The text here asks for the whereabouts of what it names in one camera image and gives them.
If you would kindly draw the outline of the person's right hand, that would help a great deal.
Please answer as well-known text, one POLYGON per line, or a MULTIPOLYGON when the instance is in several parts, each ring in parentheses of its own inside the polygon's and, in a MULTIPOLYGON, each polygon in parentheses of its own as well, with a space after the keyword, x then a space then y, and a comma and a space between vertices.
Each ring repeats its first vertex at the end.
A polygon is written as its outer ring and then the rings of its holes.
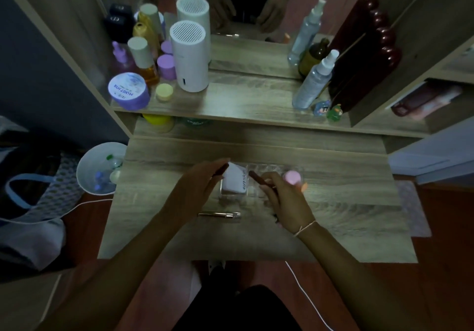
POLYGON ((298 236, 311 226, 316 226, 316 219, 300 186, 287 183, 281 175, 275 176, 274 181, 278 196, 272 191, 266 196, 278 222, 294 236, 298 236))

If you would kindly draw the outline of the dark red lip pencil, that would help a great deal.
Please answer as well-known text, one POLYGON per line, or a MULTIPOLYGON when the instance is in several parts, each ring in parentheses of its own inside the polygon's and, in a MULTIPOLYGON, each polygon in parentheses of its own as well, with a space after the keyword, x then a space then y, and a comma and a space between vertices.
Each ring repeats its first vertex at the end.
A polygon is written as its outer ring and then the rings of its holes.
POLYGON ((277 191, 276 186, 274 184, 270 184, 267 181, 265 181, 265 179, 259 176, 255 171, 250 170, 248 172, 248 176, 252 178, 258 185, 265 185, 269 187, 275 193, 275 195, 278 196, 278 191, 277 191))

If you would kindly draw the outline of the person's right forearm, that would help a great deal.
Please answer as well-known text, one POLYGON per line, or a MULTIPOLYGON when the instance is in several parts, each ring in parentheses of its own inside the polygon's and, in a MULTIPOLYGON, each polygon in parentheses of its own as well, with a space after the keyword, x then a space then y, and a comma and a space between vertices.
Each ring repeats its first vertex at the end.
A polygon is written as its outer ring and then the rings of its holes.
POLYGON ((385 283, 318 223, 296 237, 320 263, 361 331, 428 331, 385 283))

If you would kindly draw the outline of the wooden vanity desk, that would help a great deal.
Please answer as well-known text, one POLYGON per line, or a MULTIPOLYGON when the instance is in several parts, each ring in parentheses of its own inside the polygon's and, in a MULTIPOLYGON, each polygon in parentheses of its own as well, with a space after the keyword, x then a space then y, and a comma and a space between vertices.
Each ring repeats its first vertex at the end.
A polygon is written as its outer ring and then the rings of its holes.
POLYGON ((407 217, 400 206, 386 151, 388 140, 398 146, 474 116, 474 97, 462 97, 468 109, 459 116, 437 111, 423 127, 397 122, 382 107, 439 69, 474 41, 474 20, 460 13, 474 0, 412 0, 398 12, 395 30, 404 52, 399 67, 367 94, 340 122, 317 121, 309 111, 291 107, 300 85, 286 64, 283 45, 212 36, 210 84, 198 93, 177 86, 170 102, 153 96, 144 112, 216 120, 208 132, 183 139, 171 132, 139 136, 145 126, 130 116, 134 131, 124 124, 126 111, 108 104, 94 86, 76 53, 45 19, 39 0, 13 0, 46 37, 56 54, 130 136, 124 171, 118 181, 105 227, 99 258, 111 258, 143 229, 188 166, 220 157, 234 163, 301 166, 309 184, 305 196, 319 222, 359 261, 417 263, 407 217))

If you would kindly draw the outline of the yellow round container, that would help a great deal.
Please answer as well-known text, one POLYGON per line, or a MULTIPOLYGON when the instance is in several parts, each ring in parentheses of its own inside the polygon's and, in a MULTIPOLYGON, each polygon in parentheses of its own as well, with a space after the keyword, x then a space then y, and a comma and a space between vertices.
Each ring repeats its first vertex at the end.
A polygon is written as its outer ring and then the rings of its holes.
POLYGON ((157 131, 157 133, 168 133, 175 126, 175 118, 173 116, 146 113, 143 113, 142 116, 146 122, 157 131))

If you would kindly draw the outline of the small pale yellow jar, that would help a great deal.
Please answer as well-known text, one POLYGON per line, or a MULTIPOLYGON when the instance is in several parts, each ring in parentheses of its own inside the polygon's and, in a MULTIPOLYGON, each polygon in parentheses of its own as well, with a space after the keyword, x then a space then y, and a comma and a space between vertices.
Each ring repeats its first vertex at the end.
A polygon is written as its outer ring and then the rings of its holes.
POLYGON ((174 94, 174 87, 168 83, 158 84, 155 88, 155 97, 162 102, 170 101, 174 94))

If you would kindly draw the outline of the person's black trousers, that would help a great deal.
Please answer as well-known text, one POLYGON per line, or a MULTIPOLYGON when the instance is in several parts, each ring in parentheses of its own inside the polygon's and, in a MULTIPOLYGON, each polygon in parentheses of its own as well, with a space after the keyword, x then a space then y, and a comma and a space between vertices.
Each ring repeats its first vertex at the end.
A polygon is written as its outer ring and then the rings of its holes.
POLYGON ((238 294, 206 286, 172 331, 302 331, 302 328, 282 300, 266 286, 251 286, 238 294))

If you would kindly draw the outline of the small purple jar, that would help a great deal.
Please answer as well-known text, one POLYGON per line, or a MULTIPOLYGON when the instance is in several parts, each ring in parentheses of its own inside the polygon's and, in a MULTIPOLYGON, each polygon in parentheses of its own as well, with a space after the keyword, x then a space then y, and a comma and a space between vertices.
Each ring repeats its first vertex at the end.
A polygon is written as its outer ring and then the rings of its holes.
POLYGON ((163 54, 157 59, 157 67, 162 78, 176 80, 175 59, 171 54, 163 54))

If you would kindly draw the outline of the purple jar with white lid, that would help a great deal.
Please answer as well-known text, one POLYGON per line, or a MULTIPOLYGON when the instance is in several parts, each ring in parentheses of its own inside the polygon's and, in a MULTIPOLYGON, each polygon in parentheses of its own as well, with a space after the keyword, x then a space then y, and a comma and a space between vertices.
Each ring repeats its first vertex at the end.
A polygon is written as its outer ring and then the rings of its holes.
POLYGON ((138 111, 150 102, 148 86, 139 74, 125 72, 114 76, 108 83, 108 92, 120 107, 138 111))

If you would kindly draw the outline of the white cylindrical humidifier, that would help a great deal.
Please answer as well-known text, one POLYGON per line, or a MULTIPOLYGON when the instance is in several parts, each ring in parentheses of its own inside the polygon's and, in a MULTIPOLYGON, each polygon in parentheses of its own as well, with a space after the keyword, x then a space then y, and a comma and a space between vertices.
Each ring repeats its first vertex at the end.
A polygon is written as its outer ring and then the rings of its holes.
POLYGON ((169 31, 179 87, 190 93, 203 91, 209 85, 209 50, 205 29, 196 22, 174 23, 169 31))

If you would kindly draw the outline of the orange bottle with white cap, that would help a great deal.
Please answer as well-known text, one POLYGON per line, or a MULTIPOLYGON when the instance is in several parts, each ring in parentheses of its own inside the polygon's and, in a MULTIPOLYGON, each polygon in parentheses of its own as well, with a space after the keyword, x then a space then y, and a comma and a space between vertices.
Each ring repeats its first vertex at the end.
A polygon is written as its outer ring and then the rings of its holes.
POLYGON ((138 74, 150 88, 158 85, 160 77, 147 40, 135 36, 128 40, 127 46, 138 68, 138 74))

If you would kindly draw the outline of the pink floor mat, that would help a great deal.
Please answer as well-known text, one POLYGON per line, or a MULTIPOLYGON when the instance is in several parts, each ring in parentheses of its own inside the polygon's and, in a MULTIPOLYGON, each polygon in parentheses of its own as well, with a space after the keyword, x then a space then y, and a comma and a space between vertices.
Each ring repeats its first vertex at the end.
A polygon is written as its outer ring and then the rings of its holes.
POLYGON ((395 180, 402 211, 406 214, 411 237, 431 238, 432 232, 418 196, 416 185, 409 180, 395 180))

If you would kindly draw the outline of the yellow bottle with gold cap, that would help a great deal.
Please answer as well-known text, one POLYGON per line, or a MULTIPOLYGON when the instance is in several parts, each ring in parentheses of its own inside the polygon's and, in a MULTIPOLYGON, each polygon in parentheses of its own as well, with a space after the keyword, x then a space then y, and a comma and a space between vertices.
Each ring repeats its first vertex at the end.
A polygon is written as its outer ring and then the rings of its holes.
POLYGON ((137 22, 133 28, 133 36, 144 38, 151 50, 153 59, 156 60, 160 55, 160 44, 157 34, 153 29, 144 23, 137 22))

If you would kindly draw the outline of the black box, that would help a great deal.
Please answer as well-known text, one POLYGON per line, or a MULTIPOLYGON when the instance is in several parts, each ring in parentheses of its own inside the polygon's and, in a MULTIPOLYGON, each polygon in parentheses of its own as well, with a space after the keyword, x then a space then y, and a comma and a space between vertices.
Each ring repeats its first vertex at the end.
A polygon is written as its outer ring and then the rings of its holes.
POLYGON ((111 41, 127 44, 133 37, 134 23, 126 17, 107 15, 103 18, 103 25, 111 41))

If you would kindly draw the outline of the wall mirror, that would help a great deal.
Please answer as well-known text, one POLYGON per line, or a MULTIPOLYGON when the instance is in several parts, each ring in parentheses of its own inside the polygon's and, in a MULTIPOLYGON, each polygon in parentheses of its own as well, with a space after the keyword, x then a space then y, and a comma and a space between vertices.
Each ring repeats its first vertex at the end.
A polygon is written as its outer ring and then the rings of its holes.
MULTIPOLYGON (((214 70, 239 72, 250 75, 269 76, 269 77, 300 77, 298 65, 305 51, 311 46, 314 36, 318 33, 321 25, 321 18, 325 0, 319 0, 318 4, 303 19, 298 35, 293 40, 292 49, 288 54, 288 66, 282 69, 271 69, 269 63, 273 58, 270 55, 262 55, 262 60, 258 60, 250 51, 245 51, 242 46, 231 47, 227 50, 230 60, 220 60, 215 58, 211 51, 211 30, 210 13, 217 11, 223 14, 224 26, 218 24, 217 29, 225 30, 228 22, 241 22, 243 24, 255 25, 258 29, 267 27, 275 22, 280 22, 288 0, 177 0, 177 20, 189 20, 199 23, 206 32, 206 45, 209 50, 209 64, 214 70)), ((162 33, 156 30, 154 25, 155 5, 142 5, 142 11, 138 22, 151 27, 157 34, 158 39, 162 33)), ((110 15, 123 16, 134 22, 132 10, 129 5, 111 5, 110 15)), ((138 73, 134 59, 129 48, 125 48, 128 53, 128 60, 132 62, 132 72, 138 73)))

